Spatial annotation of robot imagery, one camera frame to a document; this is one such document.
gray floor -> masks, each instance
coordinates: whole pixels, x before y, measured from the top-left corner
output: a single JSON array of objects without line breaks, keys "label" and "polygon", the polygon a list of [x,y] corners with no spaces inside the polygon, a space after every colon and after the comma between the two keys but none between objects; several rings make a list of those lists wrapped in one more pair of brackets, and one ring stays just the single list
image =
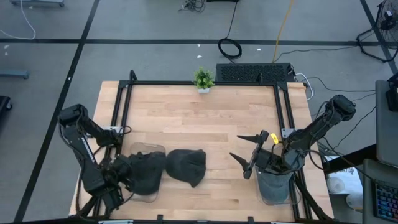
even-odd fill
[{"label": "gray floor", "polygon": [[[233,4],[207,4],[203,14],[177,12],[183,1],[101,0],[89,39],[219,39],[228,32]],[[65,8],[25,8],[37,37],[79,39],[93,0],[65,0]],[[230,37],[246,40],[275,40],[289,4],[288,0],[241,1]],[[378,1],[369,0],[374,16]],[[0,29],[13,35],[30,36],[21,11],[8,1],[0,1]],[[282,40],[354,40],[370,23],[359,0],[295,2]],[[372,36],[366,41],[375,41]],[[0,68],[27,69],[30,79],[0,78],[0,95],[12,98],[14,108],[2,121],[0,132],[0,222],[11,222],[21,201],[34,162],[77,44],[0,44]],[[326,46],[279,46],[279,53],[295,49],[324,49]],[[383,56],[380,47],[367,50]],[[271,62],[274,46],[243,45],[238,63]],[[117,45],[86,44],[64,106],[84,104],[92,115],[103,80],[127,79],[134,69],[141,80],[191,80],[193,71],[203,66],[215,72],[217,63],[228,63],[216,45]],[[392,75],[388,64],[361,54],[359,48],[333,52],[307,52],[284,55],[278,62],[290,62],[295,71],[308,77],[320,77],[330,88],[372,90],[374,81]],[[338,92],[325,90],[311,80],[315,96],[309,101],[316,113],[320,104]],[[366,93],[340,93],[350,99]],[[374,97],[357,102],[358,112],[327,135],[332,145],[374,106]],[[369,115],[338,148],[353,152],[375,143],[374,113]],[[78,165],[70,150],[55,133],[40,173],[25,220],[66,217],[69,211]],[[349,210],[344,198],[332,197],[336,218],[361,222],[361,214]]]}]

white object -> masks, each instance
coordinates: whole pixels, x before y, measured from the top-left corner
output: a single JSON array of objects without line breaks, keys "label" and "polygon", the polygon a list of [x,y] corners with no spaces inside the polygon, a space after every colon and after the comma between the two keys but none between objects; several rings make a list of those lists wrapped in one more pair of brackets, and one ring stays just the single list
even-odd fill
[{"label": "white object", "polygon": [[333,193],[337,194],[344,190],[344,182],[338,177],[330,177],[326,181],[328,186],[328,190]]},{"label": "white object", "polygon": [[363,207],[362,193],[350,194],[346,197],[347,205],[353,210],[362,210]]},{"label": "white object", "polygon": [[22,15],[25,17],[26,23],[30,26],[30,28],[31,28],[32,31],[33,31],[33,37],[32,37],[32,38],[27,38],[27,37],[16,37],[16,36],[13,36],[13,35],[10,35],[10,34],[4,32],[4,31],[1,30],[1,29],[0,29],[0,32],[2,32],[2,33],[3,33],[4,35],[6,35],[6,36],[9,36],[9,37],[15,38],[15,39],[20,39],[20,40],[33,40],[33,39],[36,38],[36,30],[32,27],[32,25],[30,24],[29,20],[26,18],[26,15],[25,15],[25,12],[24,12],[24,8],[23,8],[23,6],[22,6],[22,0],[21,0],[21,2],[20,2],[19,4],[21,5]]},{"label": "white object", "polygon": [[308,83],[308,86],[310,87],[310,90],[311,90],[311,96],[309,97],[309,98],[307,98],[307,101],[308,100],[311,100],[312,99],[312,97],[313,97],[313,89],[312,89],[312,86],[311,86],[311,83],[310,83],[310,81],[307,79],[307,77],[304,75],[304,74],[302,74],[302,73],[297,73],[296,74],[296,76],[297,75],[301,75],[301,76],[303,76],[304,77],[304,79],[305,79],[305,81],[307,81],[307,83]]},{"label": "white object", "polygon": [[203,94],[203,93],[209,93],[210,92],[210,88],[207,89],[198,89],[198,93]]},{"label": "white object", "polygon": [[[327,156],[328,161],[337,158],[338,156]],[[344,189],[337,193],[330,192],[331,194],[355,194],[362,193],[363,188],[361,184],[361,179],[359,178],[358,171],[355,167],[350,167],[347,169],[343,169],[338,172],[334,172],[328,175],[328,179],[336,177],[339,178],[344,183]]]}]

wooden tabletop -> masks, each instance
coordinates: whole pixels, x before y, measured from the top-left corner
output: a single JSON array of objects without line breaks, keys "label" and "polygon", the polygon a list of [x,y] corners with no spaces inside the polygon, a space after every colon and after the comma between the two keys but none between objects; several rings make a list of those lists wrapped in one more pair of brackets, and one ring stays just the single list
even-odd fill
[{"label": "wooden tabletop", "polygon": [[[288,83],[288,86],[296,128],[304,128],[312,121],[304,86],[302,83]],[[102,83],[93,118],[100,126],[111,123],[117,87],[118,82]],[[289,127],[282,92],[280,98],[285,126]],[[255,135],[265,129],[281,139],[272,87],[214,86],[209,94],[199,95],[193,85],[134,85],[127,125],[133,132],[125,135],[122,154],[130,155],[134,142],[160,144],[166,153],[173,149],[202,149],[206,152],[207,170],[195,188],[164,172],[154,202],[129,201],[115,210],[111,218],[153,220],[162,214],[165,220],[245,221],[252,216],[256,221],[294,221],[291,205],[269,206],[261,202],[256,175],[244,179],[241,166],[229,155],[233,152],[248,160],[256,146],[237,138],[238,134]],[[93,139],[90,146],[97,148]],[[269,138],[264,148],[271,146]],[[100,161],[103,156],[104,150],[96,159]],[[314,156],[314,160],[321,164],[319,157]],[[303,169],[308,191],[325,213],[333,217],[323,171],[308,156]],[[129,192],[123,191],[123,195],[126,198]],[[89,198],[82,190],[80,206]],[[302,202],[299,208],[304,217]],[[75,213],[74,196],[70,214]]]}]

white pot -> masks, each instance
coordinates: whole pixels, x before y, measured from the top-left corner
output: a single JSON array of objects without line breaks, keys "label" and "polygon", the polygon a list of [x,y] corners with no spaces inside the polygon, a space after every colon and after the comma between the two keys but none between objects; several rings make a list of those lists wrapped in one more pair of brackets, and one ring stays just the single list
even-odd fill
[{"label": "white pot", "polygon": [[209,93],[210,92],[210,88],[207,89],[198,89],[198,93]]}]

